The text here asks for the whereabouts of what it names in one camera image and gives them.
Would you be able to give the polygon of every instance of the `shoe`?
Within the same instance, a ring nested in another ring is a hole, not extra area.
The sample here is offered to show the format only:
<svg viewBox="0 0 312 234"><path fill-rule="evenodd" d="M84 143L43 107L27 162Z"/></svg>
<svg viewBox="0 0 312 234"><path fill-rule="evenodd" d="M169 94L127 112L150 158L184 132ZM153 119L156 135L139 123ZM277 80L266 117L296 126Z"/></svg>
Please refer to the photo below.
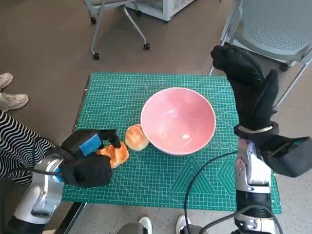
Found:
<svg viewBox="0 0 312 234"><path fill-rule="evenodd" d="M0 90L4 87L8 86L13 80L13 76L11 73L4 73L0 75Z"/></svg>
<svg viewBox="0 0 312 234"><path fill-rule="evenodd" d="M147 229L147 234L152 234L152 222L149 217L143 217L138 222Z"/></svg>
<svg viewBox="0 0 312 234"><path fill-rule="evenodd" d="M176 234L180 234L181 230L184 229L185 226L186 226L185 216L182 215L177 219L177 222L176 222L176 227L175 227Z"/></svg>
<svg viewBox="0 0 312 234"><path fill-rule="evenodd" d="M26 94L6 94L0 93L0 110L7 112L23 107L29 101Z"/></svg>

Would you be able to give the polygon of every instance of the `gray chair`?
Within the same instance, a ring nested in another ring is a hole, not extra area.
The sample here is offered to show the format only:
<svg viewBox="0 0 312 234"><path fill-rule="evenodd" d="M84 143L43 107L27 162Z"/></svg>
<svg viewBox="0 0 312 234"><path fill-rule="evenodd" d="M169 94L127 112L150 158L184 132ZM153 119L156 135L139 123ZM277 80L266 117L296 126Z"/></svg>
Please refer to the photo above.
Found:
<svg viewBox="0 0 312 234"><path fill-rule="evenodd" d="M146 42L146 38L144 34L141 32L140 28L137 26L137 24L134 22L134 20L131 18L129 15L125 4L134 2L136 3L136 0L83 0L86 6L88 7L89 15L90 15L90 20L92 24L96 24L96 31L94 32L94 36L92 39L92 44L91 44L91 53L93 55L93 58L95 60L99 59L99 54L94 51L94 46L96 43L96 38L98 34L98 29L101 24L101 18L103 16L103 12L105 10L109 10L112 8L116 7L122 7L124 13L130 20L130 22L133 24L133 26L136 28L136 30L140 33L141 37L144 40L144 49L149 50L150 45L149 43Z"/></svg>
<svg viewBox="0 0 312 234"><path fill-rule="evenodd" d="M312 1L233 0L221 45L225 42L283 62L281 71L303 64L276 108L312 61Z"/></svg>

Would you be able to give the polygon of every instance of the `table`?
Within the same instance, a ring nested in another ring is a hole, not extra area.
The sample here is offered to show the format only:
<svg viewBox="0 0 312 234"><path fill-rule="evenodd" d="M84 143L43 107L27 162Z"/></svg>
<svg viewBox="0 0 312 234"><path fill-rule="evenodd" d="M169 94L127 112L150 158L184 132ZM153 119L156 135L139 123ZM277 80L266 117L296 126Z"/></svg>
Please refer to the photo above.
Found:
<svg viewBox="0 0 312 234"><path fill-rule="evenodd" d="M109 186L66 186L63 200L79 202L74 203L67 223L72 223L73 216L86 202L181 208L188 183L199 168L209 159L237 148L233 134L233 126L238 122L235 102L225 77L94 73L89 78L75 128L116 128L123 140L126 129L139 122L145 101L169 87L191 88L209 100L217 120L212 141L187 157L168 156L152 145L139 153L130 151L129 160L114 170ZM230 156L205 169L191 192L190 208L235 210L234 162L235 156ZM281 213L274 176L272 199L273 211Z"/></svg>

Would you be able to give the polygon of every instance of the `bread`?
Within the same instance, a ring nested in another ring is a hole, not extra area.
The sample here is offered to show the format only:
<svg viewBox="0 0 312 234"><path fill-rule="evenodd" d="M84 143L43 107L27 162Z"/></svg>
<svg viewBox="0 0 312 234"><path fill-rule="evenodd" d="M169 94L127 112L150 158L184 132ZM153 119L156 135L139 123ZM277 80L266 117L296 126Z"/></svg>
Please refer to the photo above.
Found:
<svg viewBox="0 0 312 234"><path fill-rule="evenodd" d="M141 124L130 126L125 134L126 145L135 151L141 151L150 143L143 133Z"/></svg>
<svg viewBox="0 0 312 234"><path fill-rule="evenodd" d="M99 150L97 152L98 155L106 155L111 158L111 167L116 168L120 164L127 161L129 158L129 152L127 150L127 147L124 143L120 143L121 147L119 149L116 149L114 146L109 145L106 146L106 148Z"/></svg>

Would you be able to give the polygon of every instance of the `black and white striped clothing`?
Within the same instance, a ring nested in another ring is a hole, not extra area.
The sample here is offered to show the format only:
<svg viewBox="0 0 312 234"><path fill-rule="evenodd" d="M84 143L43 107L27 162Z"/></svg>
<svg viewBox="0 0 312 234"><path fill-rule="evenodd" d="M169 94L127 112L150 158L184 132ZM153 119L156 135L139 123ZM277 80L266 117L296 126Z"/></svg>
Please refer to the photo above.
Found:
<svg viewBox="0 0 312 234"><path fill-rule="evenodd" d="M0 177L18 167L32 167L33 144L38 133L27 128L7 113L0 111ZM44 158L51 144L40 139L35 147L35 163ZM30 183L30 172L18 171L10 175L16 183Z"/></svg>

